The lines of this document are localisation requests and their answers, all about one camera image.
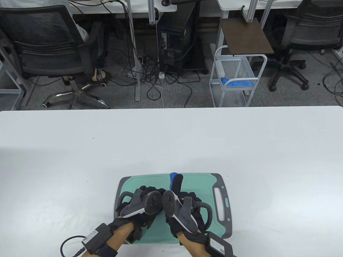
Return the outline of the person's right hand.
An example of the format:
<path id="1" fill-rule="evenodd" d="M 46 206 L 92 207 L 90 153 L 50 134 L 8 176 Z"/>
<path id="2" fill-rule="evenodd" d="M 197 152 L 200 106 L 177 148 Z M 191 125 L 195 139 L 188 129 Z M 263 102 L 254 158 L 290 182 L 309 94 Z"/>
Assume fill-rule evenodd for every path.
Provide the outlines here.
<path id="1" fill-rule="evenodd" d="M 183 233 L 190 241 L 205 242 L 213 220 L 212 207 L 202 202 L 195 192 L 182 192 L 183 178 L 182 174 L 174 173 L 170 190 L 162 195 L 166 222 L 175 238 Z"/>

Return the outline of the person's left hand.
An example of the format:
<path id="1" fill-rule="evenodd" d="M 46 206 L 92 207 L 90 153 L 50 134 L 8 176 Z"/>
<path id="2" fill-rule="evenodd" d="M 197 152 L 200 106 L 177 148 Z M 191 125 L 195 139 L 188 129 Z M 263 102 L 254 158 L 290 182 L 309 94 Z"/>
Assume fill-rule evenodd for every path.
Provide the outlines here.
<path id="1" fill-rule="evenodd" d="M 108 224 L 114 232 L 121 226 L 133 223 L 134 229 L 126 238 L 126 242 L 133 244 L 141 240 L 143 228 L 149 229 L 156 216 L 163 210 L 162 195 L 164 188 L 141 186 L 135 192 L 123 192 L 119 196 L 118 205 L 115 209 L 117 217 Z"/>

